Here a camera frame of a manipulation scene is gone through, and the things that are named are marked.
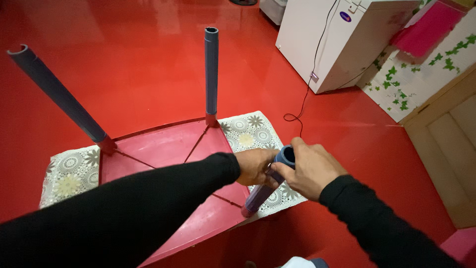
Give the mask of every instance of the red floor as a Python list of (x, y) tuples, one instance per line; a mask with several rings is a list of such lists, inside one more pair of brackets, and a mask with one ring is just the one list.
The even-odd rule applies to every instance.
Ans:
[[(219, 118), (262, 111), (284, 144), (299, 134), (306, 85), (274, 46), (278, 30), (258, 6), (228, 0), (0, 0), (0, 50), (28, 44), (111, 137), (201, 117), (203, 29), (218, 27)], [(0, 221), (37, 209), (49, 157), (92, 141), (0, 56)], [(397, 214), (437, 243), (455, 229), (405, 130), (357, 88), (308, 96), (303, 138), (321, 143)], [(282, 265), (323, 257), (369, 267), (366, 254), (319, 204), (217, 235), (156, 267)]]

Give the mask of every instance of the power cord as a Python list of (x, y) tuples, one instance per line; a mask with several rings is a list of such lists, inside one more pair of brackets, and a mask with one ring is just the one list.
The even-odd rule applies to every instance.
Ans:
[[(316, 57), (317, 57), (317, 51), (319, 50), (319, 45), (321, 44), (321, 40), (322, 40), (322, 37), (324, 36), (324, 33), (326, 32), (326, 28), (327, 28), (327, 20), (329, 19), (329, 14), (331, 13), (332, 9), (334, 8), (335, 4), (336, 4), (337, 0), (334, 1), (334, 3), (332, 4), (332, 7), (329, 9), (329, 12), (327, 13), (327, 17), (326, 17), (326, 24), (324, 25), (324, 30), (322, 31), (322, 34), (321, 34), (321, 37), (319, 38), (319, 43), (317, 43), (317, 48), (316, 48), (316, 53), (314, 54), (314, 67), (312, 68), (312, 72), (314, 71), (314, 69), (316, 68)], [(357, 77), (359, 77), (361, 74), (363, 74), (365, 71), (367, 71), (367, 69), (371, 66), (372, 64), (370, 64), (367, 68), (365, 68), (365, 70), (363, 70), (361, 73), (359, 73), (356, 77), (352, 78), (351, 80), (349, 80), (348, 82), (342, 84), (341, 86), (339, 87), (342, 87), (343, 85), (351, 82), (352, 80), (356, 79)], [(302, 105), (301, 105), (301, 111), (299, 112), (299, 115), (298, 116), (295, 116), (294, 114), (292, 113), (287, 113), (283, 116), (283, 119), (288, 121), (288, 122), (292, 122), (292, 121), (295, 121), (295, 120), (298, 120), (299, 123), (301, 123), (301, 131), (299, 132), (299, 137), (302, 138), (302, 129), (303, 129), (303, 124), (302, 124), (302, 121), (299, 119), (302, 114), (303, 114), (303, 111), (304, 111), (304, 103), (306, 102), (306, 98), (307, 98), (307, 94), (309, 94), (309, 84), (311, 83), (311, 78), (309, 78), (309, 81), (307, 82), (307, 89), (306, 89), (306, 95), (304, 96), (304, 99), (302, 100)], [(287, 119), (286, 116), (292, 116), (292, 119)]]

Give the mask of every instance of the wall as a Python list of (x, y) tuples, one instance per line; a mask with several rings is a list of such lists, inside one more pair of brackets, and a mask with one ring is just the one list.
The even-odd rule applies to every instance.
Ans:
[(395, 122), (476, 62), (476, 9), (473, 8), (424, 58), (388, 46), (359, 86)]

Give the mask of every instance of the chest freezer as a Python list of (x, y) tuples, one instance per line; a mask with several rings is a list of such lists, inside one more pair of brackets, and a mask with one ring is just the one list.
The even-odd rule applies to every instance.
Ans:
[(314, 93), (356, 84), (419, 0), (288, 0), (276, 47)]

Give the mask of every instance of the black long-sleeve shirt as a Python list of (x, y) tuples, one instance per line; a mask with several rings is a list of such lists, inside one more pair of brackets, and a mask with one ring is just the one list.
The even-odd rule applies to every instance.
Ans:
[[(239, 175), (236, 157), (217, 153), (104, 184), (3, 223), (0, 267), (136, 267)], [(320, 202), (347, 223), (381, 267), (458, 267), (349, 175), (326, 186)]]

